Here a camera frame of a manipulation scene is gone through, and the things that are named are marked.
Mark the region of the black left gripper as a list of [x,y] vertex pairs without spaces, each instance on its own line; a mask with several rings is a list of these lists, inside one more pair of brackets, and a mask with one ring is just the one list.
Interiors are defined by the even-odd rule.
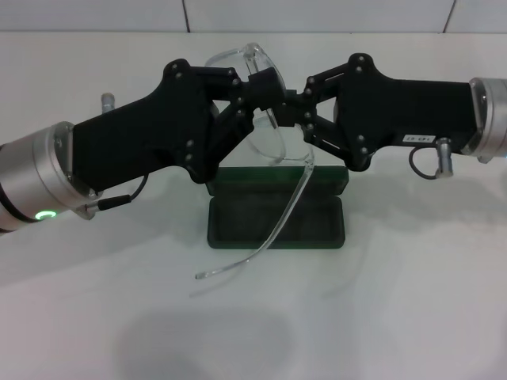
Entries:
[[177,59],[144,98],[75,125],[72,173],[85,184],[123,184],[178,166],[198,184],[211,180],[218,165],[207,156],[208,75],[207,68]]

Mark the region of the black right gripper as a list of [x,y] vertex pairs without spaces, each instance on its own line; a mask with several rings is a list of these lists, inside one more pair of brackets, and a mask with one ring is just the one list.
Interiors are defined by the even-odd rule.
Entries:
[[[317,108],[296,106],[328,100],[334,100],[334,121]],[[434,146],[447,138],[459,153],[477,131],[468,83],[389,78],[364,53],[309,76],[300,93],[287,90],[285,102],[274,110],[281,127],[298,124],[306,143],[356,172],[365,171],[373,154],[387,146]]]

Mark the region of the clear transparent glasses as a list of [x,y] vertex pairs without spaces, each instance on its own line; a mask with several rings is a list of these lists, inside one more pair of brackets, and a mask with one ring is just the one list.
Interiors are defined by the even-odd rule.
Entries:
[[[212,56],[205,63],[206,67],[218,67],[222,63],[232,63],[234,68],[238,69],[242,74],[256,74],[261,70],[275,68],[275,63],[269,58],[267,53],[257,43],[248,43],[244,47],[236,48],[230,51],[221,52]],[[294,169],[301,168],[301,174],[296,176],[297,183],[289,187],[288,200],[282,203],[284,209],[276,214],[275,226],[270,231],[268,237],[261,245],[252,250],[249,255],[240,261],[228,264],[222,268],[216,268],[209,271],[199,272],[195,274],[196,281],[203,281],[213,276],[229,273],[230,275],[219,281],[218,283],[209,285],[189,294],[191,298],[203,297],[214,291],[221,289],[241,278],[246,272],[252,272],[252,276],[256,279],[264,279],[264,277],[273,277],[278,269],[275,259],[269,259],[267,254],[270,252],[269,247],[275,241],[282,228],[287,223],[289,217],[299,202],[303,191],[305,190],[311,174],[314,172],[314,151],[311,147],[307,148],[306,155],[299,158],[289,158],[287,156],[287,147],[284,137],[280,132],[278,123],[275,120],[272,110],[261,111],[254,118],[253,123],[256,127],[270,126],[274,130],[275,143],[278,152],[269,154],[259,148],[251,138],[246,139],[247,146],[258,156],[262,157],[266,164],[264,169]]]

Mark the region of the green glasses case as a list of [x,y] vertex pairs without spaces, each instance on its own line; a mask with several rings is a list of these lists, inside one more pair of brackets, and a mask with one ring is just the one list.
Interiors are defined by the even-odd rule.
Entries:
[[[256,249],[269,236],[303,174],[301,166],[225,167],[207,184],[208,244]],[[317,166],[271,249],[339,249],[345,242],[344,166]]]

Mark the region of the right gripper silver connector plug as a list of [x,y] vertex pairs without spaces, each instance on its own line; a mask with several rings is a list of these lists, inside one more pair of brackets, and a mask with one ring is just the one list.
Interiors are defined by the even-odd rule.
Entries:
[[435,178],[449,178],[453,176],[451,139],[441,138],[436,141],[437,169]]

